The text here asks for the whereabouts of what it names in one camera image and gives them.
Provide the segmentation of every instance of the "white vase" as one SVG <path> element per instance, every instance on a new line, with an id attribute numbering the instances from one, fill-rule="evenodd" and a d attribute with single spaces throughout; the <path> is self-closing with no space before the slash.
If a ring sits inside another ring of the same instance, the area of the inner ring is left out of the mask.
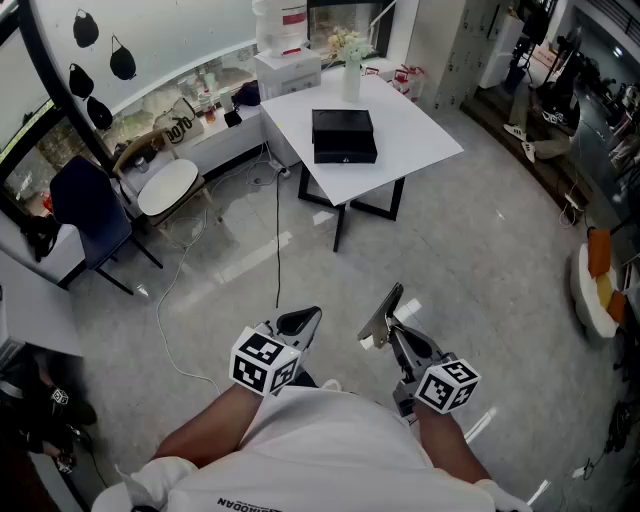
<path id="1" fill-rule="evenodd" d="M 347 61 L 344 64 L 342 99 L 350 103 L 360 99 L 360 61 Z"/>

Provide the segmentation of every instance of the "white box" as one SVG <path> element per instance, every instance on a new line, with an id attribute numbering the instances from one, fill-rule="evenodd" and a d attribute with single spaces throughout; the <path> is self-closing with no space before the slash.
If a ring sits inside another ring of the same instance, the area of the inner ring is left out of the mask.
<path id="1" fill-rule="evenodd" d="M 283 57 L 259 53 L 255 65 L 261 100 L 320 85 L 321 64 L 320 55 L 307 48 Z"/>
<path id="2" fill-rule="evenodd" d="M 293 380 L 301 352 L 245 327 L 231 348 L 229 378 L 266 396 Z"/>
<path id="3" fill-rule="evenodd" d="M 432 409 L 446 414 L 469 402 L 480 378 L 464 359 L 430 366 L 415 396 Z"/>

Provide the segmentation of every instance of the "flower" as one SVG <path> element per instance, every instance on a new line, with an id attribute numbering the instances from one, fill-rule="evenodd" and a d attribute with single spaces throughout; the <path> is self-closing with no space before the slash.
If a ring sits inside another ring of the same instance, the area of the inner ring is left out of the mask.
<path id="1" fill-rule="evenodd" d="M 347 32 L 335 27 L 333 35 L 329 36 L 329 57 L 342 61 L 360 62 L 367 57 L 373 48 L 360 32 Z"/>

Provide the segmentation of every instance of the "black box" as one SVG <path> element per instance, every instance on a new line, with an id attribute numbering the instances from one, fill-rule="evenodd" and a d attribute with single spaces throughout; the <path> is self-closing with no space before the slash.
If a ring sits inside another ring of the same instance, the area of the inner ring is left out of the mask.
<path id="1" fill-rule="evenodd" d="M 368 110 L 313 110 L 314 162 L 374 164 L 378 150 Z"/>

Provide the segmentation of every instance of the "navy blue chair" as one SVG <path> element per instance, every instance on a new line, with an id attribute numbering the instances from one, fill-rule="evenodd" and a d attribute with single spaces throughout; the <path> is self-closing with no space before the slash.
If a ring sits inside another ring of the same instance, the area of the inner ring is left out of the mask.
<path id="1" fill-rule="evenodd" d="M 117 261 L 113 254 L 127 240 L 162 268 L 162 264 L 132 236 L 129 219 L 102 169 L 76 156 L 53 177 L 49 188 L 56 221 L 71 224 L 80 232 L 87 268 L 133 295 L 129 288 L 100 268 L 110 258 Z"/>

